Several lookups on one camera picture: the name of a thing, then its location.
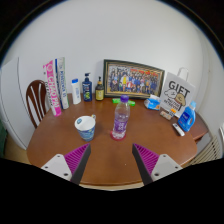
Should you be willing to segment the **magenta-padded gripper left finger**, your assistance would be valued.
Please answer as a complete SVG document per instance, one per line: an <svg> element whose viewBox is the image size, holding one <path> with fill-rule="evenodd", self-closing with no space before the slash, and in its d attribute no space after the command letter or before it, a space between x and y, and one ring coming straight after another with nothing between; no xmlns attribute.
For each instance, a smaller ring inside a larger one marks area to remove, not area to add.
<svg viewBox="0 0 224 224"><path fill-rule="evenodd" d="M66 155L56 154L42 169L79 185L90 154L91 145L87 143Z"/></svg>

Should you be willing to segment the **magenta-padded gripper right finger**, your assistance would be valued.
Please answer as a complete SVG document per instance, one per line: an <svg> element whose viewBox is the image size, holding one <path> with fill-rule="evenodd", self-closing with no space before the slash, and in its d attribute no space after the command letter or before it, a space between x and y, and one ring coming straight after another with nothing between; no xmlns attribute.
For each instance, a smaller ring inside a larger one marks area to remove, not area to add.
<svg viewBox="0 0 224 224"><path fill-rule="evenodd" d="M182 167L167 154L158 155L136 143L132 146L132 154L136 160L144 185L182 169Z"/></svg>

